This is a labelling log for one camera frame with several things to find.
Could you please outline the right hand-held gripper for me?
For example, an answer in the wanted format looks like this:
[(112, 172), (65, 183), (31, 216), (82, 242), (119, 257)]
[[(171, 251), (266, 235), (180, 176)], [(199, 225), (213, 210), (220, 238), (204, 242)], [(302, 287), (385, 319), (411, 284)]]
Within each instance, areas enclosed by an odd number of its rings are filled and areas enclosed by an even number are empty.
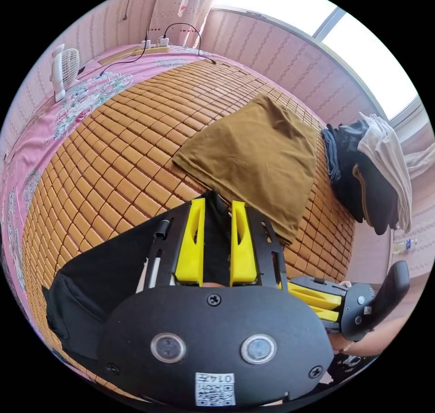
[(340, 333), (350, 341), (360, 341), (371, 330), (374, 292), (368, 284), (347, 288), (322, 278), (299, 276), (290, 279), (288, 291), (313, 307), (328, 333)]

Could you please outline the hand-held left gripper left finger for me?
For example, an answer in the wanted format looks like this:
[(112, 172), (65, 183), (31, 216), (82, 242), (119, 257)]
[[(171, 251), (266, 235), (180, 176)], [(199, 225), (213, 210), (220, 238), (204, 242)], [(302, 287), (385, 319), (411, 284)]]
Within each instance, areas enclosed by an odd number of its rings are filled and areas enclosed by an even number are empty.
[(180, 284), (203, 285), (205, 211), (204, 198), (190, 202), (174, 273)]

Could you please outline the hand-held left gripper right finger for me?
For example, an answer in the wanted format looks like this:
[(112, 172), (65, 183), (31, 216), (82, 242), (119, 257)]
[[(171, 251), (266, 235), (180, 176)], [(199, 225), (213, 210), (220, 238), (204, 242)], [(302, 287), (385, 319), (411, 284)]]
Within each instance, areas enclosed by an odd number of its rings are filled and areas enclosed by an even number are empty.
[(252, 230), (244, 202), (232, 202), (230, 286), (255, 284), (258, 278)]

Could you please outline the person's right hand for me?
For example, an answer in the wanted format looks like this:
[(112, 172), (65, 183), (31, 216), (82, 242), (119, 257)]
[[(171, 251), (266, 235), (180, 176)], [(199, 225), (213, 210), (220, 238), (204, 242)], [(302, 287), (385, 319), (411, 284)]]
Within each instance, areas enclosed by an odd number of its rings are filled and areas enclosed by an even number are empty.
[(340, 333), (330, 333), (328, 337), (335, 355), (348, 351), (353, 345), (353, 341), (348, 340)]

